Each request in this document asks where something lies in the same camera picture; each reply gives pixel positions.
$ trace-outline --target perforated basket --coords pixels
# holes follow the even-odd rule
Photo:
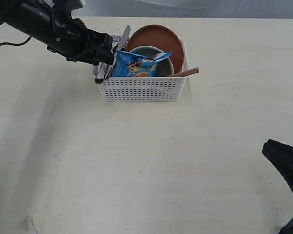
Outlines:
[[[185,61],[182,71],[189,69]],[[179,100],[188,77],[109,78],[99,85],[104,101],[142,102]]]

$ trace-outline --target white table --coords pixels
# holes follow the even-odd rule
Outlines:
[[[293,195],[261,155],[293,146],[293,20],[84,18],[171,28],[199,66],[178,102],[107,103],[92,67],[0,48],[0,234],[277,233]],[[5,25],[1,41],[26,35]]]

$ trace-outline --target black cable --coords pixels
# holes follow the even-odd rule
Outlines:
[[[25,45],[26,43],[28,43],[30,40],[31,40],[31,37],[29,37],[26,41],[19,43],[19,44],[10,43],[10,42],[2,42],[2,43],[0,43],[0,46],[3,46],[3,45],[22,46],[22,45]]]

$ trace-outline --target blue snack bag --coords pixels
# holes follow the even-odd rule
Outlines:
[[[159,53],[154,58],[117,51],[117,60],[112,77],[154,77],[157,63],[167,59],[171,53]]]

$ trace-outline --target wooden handle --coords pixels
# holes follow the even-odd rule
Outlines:
[[[180,72],[180,73],[168,76],[168,77],[187,77],[187,76],[199,73],[199,72],[200,72],[199,68],[196,67],[196,68],[193,68],[193,69],[190,69],[190,70],[187,70],[184,72]]]

